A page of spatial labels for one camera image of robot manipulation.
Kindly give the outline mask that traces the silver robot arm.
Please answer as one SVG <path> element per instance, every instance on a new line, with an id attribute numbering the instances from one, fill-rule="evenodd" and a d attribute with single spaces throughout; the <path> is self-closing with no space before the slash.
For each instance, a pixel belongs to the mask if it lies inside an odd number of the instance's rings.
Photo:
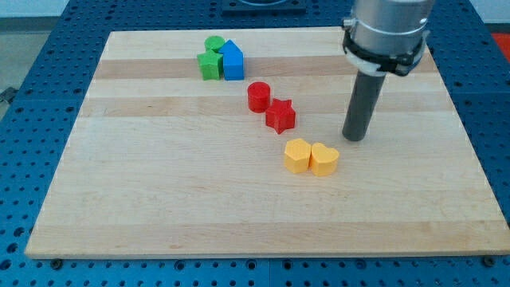
<path id="1" fill-rule="evenodd" d="M 404 77 L 426 49 L 434 0 L 355 0 L 343 19 L 343 51 L 361 73 Z"/>

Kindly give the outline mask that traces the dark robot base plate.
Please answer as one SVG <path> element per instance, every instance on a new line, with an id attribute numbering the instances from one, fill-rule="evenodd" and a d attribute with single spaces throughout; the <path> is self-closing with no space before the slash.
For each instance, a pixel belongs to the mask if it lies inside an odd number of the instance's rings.
<path id="1" fill-rule="evenodd" d="M 305 0 L 221 0 L 222 15 L 306 12 Z"/>

